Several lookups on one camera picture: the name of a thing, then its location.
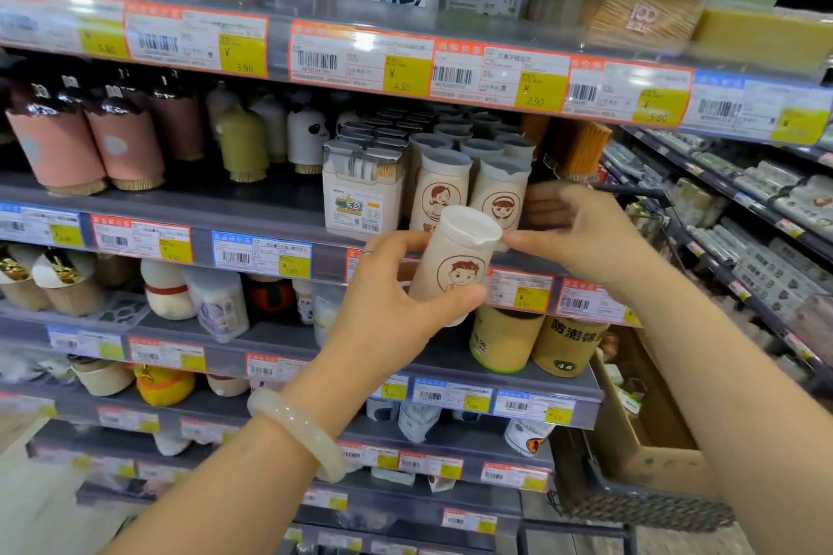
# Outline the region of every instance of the white jade bangle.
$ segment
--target white jade bangle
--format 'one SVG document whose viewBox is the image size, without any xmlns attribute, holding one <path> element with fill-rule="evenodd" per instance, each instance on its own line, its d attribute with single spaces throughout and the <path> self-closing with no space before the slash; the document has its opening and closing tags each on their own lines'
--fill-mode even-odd
<svg viewBox="0 0 833 555">
<path fill-rule="evenodd" d="M 283 395 L 267 388 L 258 388 L 249 396 L 249 413 L 261 413 L 281 424 L 314 456 L 321 469 L 316 474 L 328 483 L 338 483 L 348 472 L 344 453 L 328 434 L 318 428 L 306 414 L 283 398 Z"/>
</svg>

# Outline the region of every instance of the floor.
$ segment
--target floor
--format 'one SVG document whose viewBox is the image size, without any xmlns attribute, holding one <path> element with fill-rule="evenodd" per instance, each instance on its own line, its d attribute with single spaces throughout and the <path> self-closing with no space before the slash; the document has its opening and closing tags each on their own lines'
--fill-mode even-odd
<svg viewBox="0 0 833 555">
<path fill-rule="evenodd" d="M 83 475 L 70 467 L 26 460 L 26 441 L 45 419 L 0 413 L 0 543 L 3 555 L 95 555 L 130 508 L 84 508 L 74 503 Z M 540 494 L 524 493 L 528 518 L 557 519 Z M 640 529 L 639 555 L 755 555 L 737 526 L 709 535 Z M 529 532 L 530 555 L 620 555 L 617 540 Z M 515 555 L 513 540 L 498 543 Z"/>
</svg>

